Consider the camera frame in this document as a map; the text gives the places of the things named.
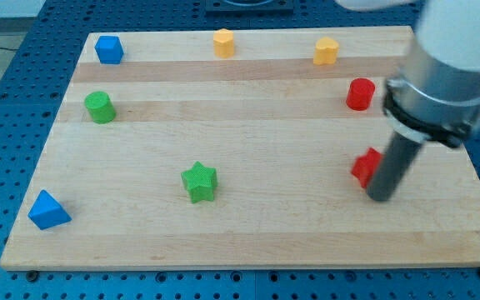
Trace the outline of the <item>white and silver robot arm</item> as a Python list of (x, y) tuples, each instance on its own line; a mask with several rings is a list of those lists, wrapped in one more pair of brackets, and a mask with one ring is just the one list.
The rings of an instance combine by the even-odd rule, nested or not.
[(480, 0), (428, 0), (383, 111), (394, 131), (450, 148), (480, 130)]

